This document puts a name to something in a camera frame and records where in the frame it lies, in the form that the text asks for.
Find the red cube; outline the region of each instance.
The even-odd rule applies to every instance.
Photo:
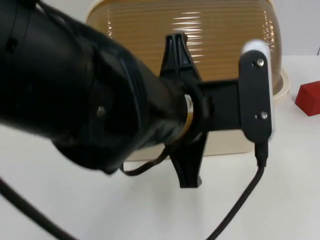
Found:
[[[308,116],[320,114],[320,81],[301,85],[295,104]]]

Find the white tabletop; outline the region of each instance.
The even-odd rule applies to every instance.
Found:
[[[290,96],[276,107],[276,133],[260,184],[219,240],[320,239],[320,115],[295,104],[319,81],[320,57],[286,56]],[[170,161],[112,177],[75,166],[49,141],[0,129],[0,176],[80,240],[203,240],[256,173],[253,153],[207,157],[199,189],[180,189]],[[127,168],[136,163],[128,163]],[[1,240],[51,240],[0,198]]]

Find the cable connector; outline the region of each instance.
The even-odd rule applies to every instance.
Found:
[[[265,168],[269,155],[269,143],[256,143],[254,145],[254,155],[259,168]]]

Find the screw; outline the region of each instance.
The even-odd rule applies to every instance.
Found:
[[[262,118],[263,120],[267,119],[267,118],[268,118],[268,113],[266,113],[265,111],[263,111],[263,112],[261,113],[261,118]]]
[[[258,61],[256,61],[256,64],[259,67],[263,67],[265,65],[265,61],[263,59],[259,58]]]
[[[97,111],[96,111],[96,116],[98,118],[103,117],[106,114],[106,109],[103,106],[99,106]]]

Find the white table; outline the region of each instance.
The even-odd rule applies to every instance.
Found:
[[[301,84],[320,79],[320,57],[287,56],[283,65],[292,88],[276,107],[265,175],[219,240],[320,238],[320,115],[294,104]],[[108,177],[43,139],[4,127],[0,136],[0,176],[80,240],[203,240],[256,173],[253,153],[207,157],[202,186],[179,189],[170,161],[139,177]],[[0,198],[0,239],[53,238]]]

